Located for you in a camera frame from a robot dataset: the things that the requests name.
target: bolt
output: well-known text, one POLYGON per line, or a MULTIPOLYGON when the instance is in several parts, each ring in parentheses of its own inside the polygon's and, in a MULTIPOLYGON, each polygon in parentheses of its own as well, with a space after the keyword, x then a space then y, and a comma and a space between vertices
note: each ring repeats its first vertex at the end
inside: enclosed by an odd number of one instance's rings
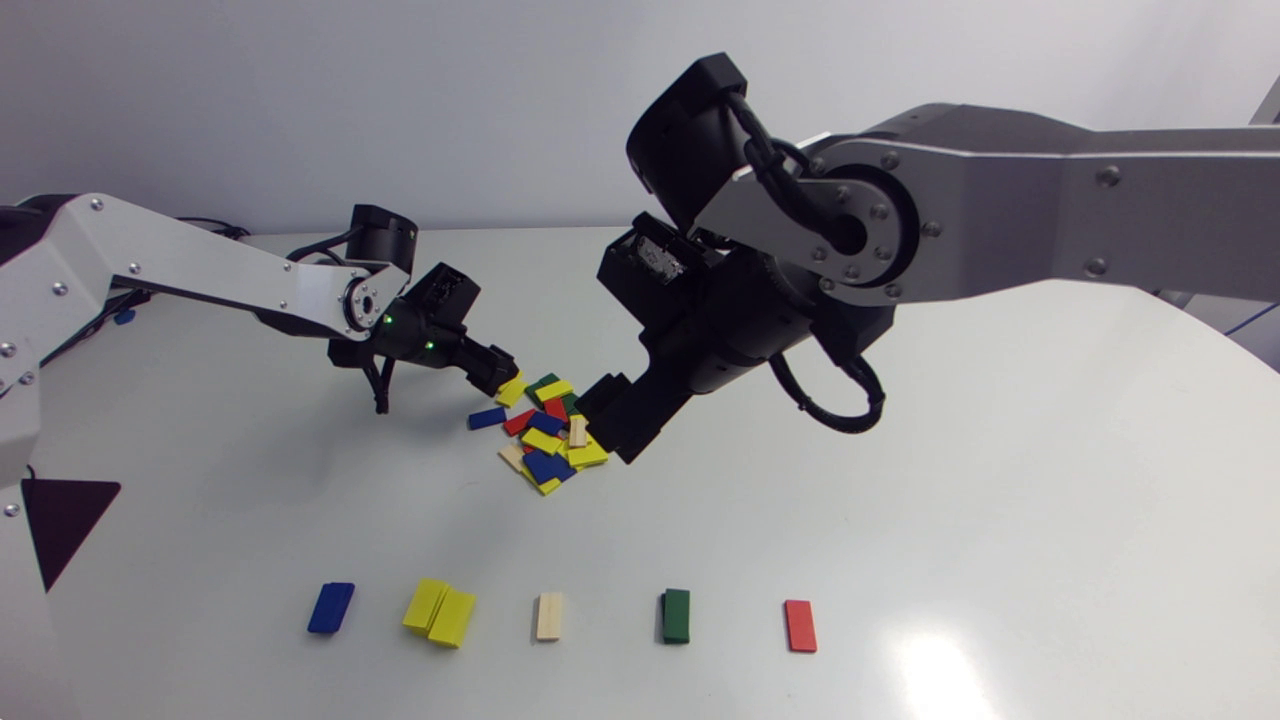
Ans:
POLYGON ((1106 168, 1098 170, 1098 174, 1093 176, 1093 179, 1096 179, 1102 187, 1115 187, 1120 184, 1120 168, 1107 165, 1106 168))
POLYGON ((1102 258, 1093 258, 1084 264, 1084 274, 1091 278, 1107 274, 1107 261, 1102 258))

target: robotic arm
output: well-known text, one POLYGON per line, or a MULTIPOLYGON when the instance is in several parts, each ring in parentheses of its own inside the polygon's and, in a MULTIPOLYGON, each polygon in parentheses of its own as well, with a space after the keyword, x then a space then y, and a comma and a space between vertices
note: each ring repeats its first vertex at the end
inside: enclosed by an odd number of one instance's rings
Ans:
POLYGON ((649 368, 605 375, 579 407, 634 460, 694 395, 765 361, 801 410, 841 432, 879 419, 861 352, 902 302, 1047 278, 1280 300, 1280 131, 1091 132, 1028 113, 924 105, 795 147, 768 135, 728 56, 695 63, 636 123, 648 214, 600 282, 644 325, 649 368), (783 352, 813 334, 868 395, 841 418, 783 352))
POLYGON ((480 292, 439 264, 408 292, 417 227, 357 205, 346 233, 279 258, 105 195, 40 196, 0 211, 0 469, 19 477, 40 425, 40 361, 102 309, 114 283, 253 313, 292 336, 329 340, 360 368, 378 411, 397 360, 458 366, 486 395, 516 375, 511 355, 462 324, 480 292), (346 258, 330 247, 346 245, 346 258), (321 252, 333 264, 305 264, 321 252), (376 355, 385 357, 375 370, 376 355))

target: black triangle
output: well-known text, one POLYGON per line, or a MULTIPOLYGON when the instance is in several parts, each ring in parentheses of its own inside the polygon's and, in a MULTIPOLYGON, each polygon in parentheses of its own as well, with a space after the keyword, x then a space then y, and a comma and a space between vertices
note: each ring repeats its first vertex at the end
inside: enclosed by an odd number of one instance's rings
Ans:
POLYGON ((81 543, 120 492, 120 483, 97 480, 22 480, 27 523, 45 592, 54 587, 81 543))

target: blue wooden block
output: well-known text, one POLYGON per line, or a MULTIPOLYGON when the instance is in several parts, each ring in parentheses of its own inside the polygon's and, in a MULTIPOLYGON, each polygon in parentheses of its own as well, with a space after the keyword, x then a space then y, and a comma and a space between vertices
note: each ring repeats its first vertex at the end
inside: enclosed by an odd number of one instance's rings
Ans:
POLYGON ((558 452, 550 456, 550 462, 552 469, 556 471, 556 478, 558 478, 562 483, 577 474, 577 470, 568 464, 568 460, 558 452))
POLYGON ((556 478, 558 466, 553 457, 559 457, 559 455, 547 455, 541 450, 525 454, 525 468, 532 473, 535 483, 543 484, 556 478))
POLYGON ((530 428, 538 428, 549 436, 554 436, 564 429, 564 420, 548 415, 547 413, 534 413, 534 416, 529 419, 530 428))
POLYGON ((351 596, 356 592, 353 583, 325 583, 316 598, 316 609, 311 611, 308 633, 337 633, 342 619, 347 615, 351 596))
POLYGON ((467 429, 477 430, 490 425, 500 425, 506 421, 507 411, 502 407, 494 407, 493 410, 484 410, 481 413, 472 413, 471 415, 467 415, 467 429))

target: white tabletop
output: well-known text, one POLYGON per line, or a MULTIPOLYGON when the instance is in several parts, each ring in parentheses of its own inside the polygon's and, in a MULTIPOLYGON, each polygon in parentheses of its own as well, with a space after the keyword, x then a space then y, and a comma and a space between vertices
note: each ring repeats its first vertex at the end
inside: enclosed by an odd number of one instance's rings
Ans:
MULTIPOLYGON (((594 279, 614 229, 422 233, 484 288, 474 337, 579 388, 644 366, 594 279)), ((253 238, 283 252, 294 238, 253 238)), ((1280 716, 1280 380, 1135 290, 1042 283, 899 311, 884 419, 840 436, 767 369, 631 466, 540 497, 458 370, 392 414, 323 341, 157 297, 45 373, 35 456, 124 489, 54 587, 86 717, 1280 716), (404 630, 419 578, 476 593, 466 643, 404 630), (320 585, 356 583, 308 635, 320 585), (692 642, 655 642, 692 591, 692 642), (564 637, 532 642, 538 593, 564 637), (792 655, 782 601, 813 601, 792 655)), ((859 391, 814 343, 815 398, 859 391)))

